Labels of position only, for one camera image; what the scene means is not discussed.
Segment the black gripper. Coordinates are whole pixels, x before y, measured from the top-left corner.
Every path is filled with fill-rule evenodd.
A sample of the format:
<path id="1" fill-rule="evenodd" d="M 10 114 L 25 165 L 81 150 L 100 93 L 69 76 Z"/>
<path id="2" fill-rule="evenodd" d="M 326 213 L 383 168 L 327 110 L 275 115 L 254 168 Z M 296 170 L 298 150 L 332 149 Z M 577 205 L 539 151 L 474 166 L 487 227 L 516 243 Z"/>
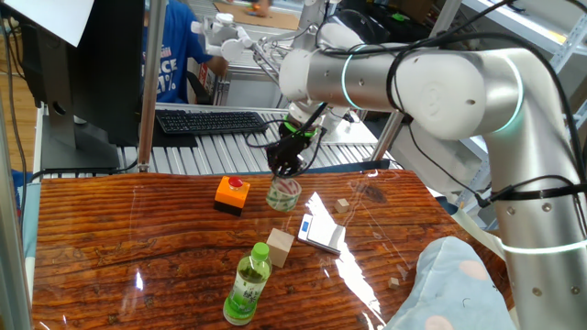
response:
<path id="1" fill-rule="evenodd" d="M 280 141 L 267 147 L 268 166 L 271 173 L 280 177 L 282 169 L 288 168 L 286 178 L 301 175 L 305 170 L 300 154 L 309 147 L 311 138 L 305 136 L 283 137 Z"/>

